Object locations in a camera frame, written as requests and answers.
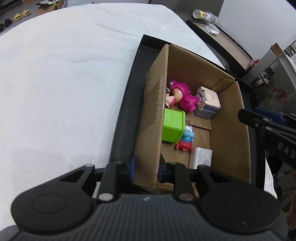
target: gray floor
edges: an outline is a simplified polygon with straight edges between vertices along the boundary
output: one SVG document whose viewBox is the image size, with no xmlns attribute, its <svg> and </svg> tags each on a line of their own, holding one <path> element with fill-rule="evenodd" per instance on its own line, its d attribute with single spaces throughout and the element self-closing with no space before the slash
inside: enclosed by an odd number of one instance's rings
<svg viewBox="0 0 296 241">
<path fill-rule="evenodd" d="M 38 5 L 36 5 L 36 3 L 41 2 L 42 0 L 34 0 L 30 3 L 24 3 L 23 5 L 20 5 L 12 10 L 10 10 L 9 12 L 3 14 L 2 16 L 0 16 L 0 23 L 4 23 L 4 20 L 7 18 L 10 18 L 12 20 L 12 18 L 14 17 L 15 14 L 17 13 L 21 13 L 24 10 L 30 10 L 31 14 L 27 17 L 22 18 L 21 20 L 18 20 L 17 22 L 13 22 L 12 25 L 10 25 L 8 28 L 6 28 L 2 33 L 0 33 L 0 35 L 4 34 L 5 32 L 7 32 L 9 29 L 15 27 L 16 25 L 30 19 L 30 18 L 34 18 L 37 16 L 37 9 L 38 9 Z M 88 3 L 103 3 L 103 2 L 112 2 L 112 3 L 116 3 L 116 2 L 126 2 L 126 3 L 130 3 L 130 2 L 134 2 L 134 3 L 148 3 L 148 0 L 68 0 L 68 6 L 72 7 L 72 6 L 77 6 L 77 5 L 84 5 L 84 4 L 88 4 Z"/>
</svg>

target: red crab toy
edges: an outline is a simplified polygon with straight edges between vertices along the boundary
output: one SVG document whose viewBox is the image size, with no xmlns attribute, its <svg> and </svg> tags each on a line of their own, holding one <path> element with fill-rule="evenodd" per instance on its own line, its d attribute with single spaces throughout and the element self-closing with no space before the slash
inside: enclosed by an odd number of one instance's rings
<svg viewBox="0 0 296 241">
<path fill-rule="evenodd" d="M 192 142 L 185 142 L 182 141 L 181 139 L 176 145 L 176 149 L 182 148 L 183 151 L 190 150 L 191 152 L 194 152 L 194 149 L 192 147 Z"/>
</svg>

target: green plastic cup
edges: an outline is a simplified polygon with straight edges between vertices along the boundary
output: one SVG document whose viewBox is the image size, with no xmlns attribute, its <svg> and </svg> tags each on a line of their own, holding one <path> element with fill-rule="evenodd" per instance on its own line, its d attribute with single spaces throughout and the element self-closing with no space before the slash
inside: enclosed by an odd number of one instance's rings
<svg viewBox="0 0 296 241">
<path fill-rule="evenodd" d="M 165 108 L 163 141 L 177 144 L 185 131 L 185 112 Z"/>
</svg>

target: black slipper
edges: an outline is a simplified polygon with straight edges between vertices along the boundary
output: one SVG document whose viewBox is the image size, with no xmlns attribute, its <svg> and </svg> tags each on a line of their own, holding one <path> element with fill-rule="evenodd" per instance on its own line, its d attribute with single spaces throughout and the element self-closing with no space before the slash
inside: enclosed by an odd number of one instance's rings
<svg viewBox="0 0 296 241">
<path fill-rule="evenodd" d="M 4 24 L 0 23 L 0 33 L 4 30 Z"/>
<path fill-rule="evenodd" d="M 12 25 L 12 21 L 11 21 L 11 19 L 10 19 L 10 18 L 5 19 L 5 21 L 4 21 L 4 26 L 5 26 L 6 28 L 8 28 L 10 25 Z"/>
</svg>

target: white bedsheet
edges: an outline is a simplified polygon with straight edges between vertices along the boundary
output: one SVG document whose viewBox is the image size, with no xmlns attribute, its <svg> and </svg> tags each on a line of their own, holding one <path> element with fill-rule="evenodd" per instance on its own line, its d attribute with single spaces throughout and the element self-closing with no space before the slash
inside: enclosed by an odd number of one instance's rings
<svg viewBox="0 0 296 241">
<path fill-rule="evenodd" d="M 143 34 L 219 64 L 162 5 L 103 3 L 27 20 L 0 36 L 0 229 L 26 189 L 86 163 L 104 167 Z"/>
</svg>

